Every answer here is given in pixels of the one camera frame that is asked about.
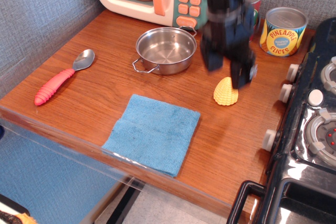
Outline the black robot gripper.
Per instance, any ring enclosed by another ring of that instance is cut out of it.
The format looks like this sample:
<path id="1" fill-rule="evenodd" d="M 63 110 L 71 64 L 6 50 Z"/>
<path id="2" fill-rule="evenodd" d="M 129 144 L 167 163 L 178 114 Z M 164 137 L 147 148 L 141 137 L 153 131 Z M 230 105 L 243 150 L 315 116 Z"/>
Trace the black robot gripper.
<path id="1" fill-rule="evenodd" d="M 250 83 L 257 71 L 256 57 L 249 47 L 253 31 L 253 8 L 239 8 L 228 14 L 208 12 L 208 22 L 202 28 L 200 48 L 206 69 L 220 69 L 223 58 L 228 58 L 234 89 Z"/>

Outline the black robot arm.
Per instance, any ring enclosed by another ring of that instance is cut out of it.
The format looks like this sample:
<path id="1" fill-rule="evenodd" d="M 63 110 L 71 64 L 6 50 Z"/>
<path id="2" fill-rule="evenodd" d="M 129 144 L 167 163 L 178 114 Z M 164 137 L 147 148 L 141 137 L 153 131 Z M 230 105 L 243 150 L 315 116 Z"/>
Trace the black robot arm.
<path id="1" fill-rule="evenodd" d="M 202 27 L 201 53 L 208 71 L 230 60 L 232 86 L 240 89 L 257 71 L 256 56 L 249 47 L 254 33 L 254 8 L 245 0 L 207 0 L 207 23 Z"/>

